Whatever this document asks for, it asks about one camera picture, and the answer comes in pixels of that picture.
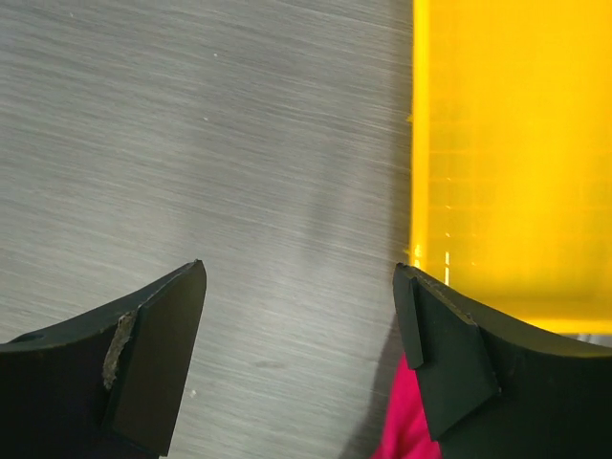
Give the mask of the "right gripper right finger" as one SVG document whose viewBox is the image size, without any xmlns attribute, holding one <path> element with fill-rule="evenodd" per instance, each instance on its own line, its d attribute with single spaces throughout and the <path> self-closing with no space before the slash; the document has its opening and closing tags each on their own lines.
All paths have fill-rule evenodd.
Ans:
<svg viewBox="0 0 612 459">
<path fill-rule="evenodd" d="M 400 264 L 393 294 L 430 437 L 446 458 L 607 458 L 611 351 Z"/>
</svg>

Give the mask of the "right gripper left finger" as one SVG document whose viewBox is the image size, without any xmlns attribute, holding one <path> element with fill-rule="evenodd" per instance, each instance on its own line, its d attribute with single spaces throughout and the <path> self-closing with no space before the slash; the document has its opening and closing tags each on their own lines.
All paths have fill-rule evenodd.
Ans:
<svg viewBox="0 0 612 459">
<path fill-rule="evenodd" d="M 162 458 L 207 289 L 193 261 L 1 346 L 5 458 Z"/>
</svg>

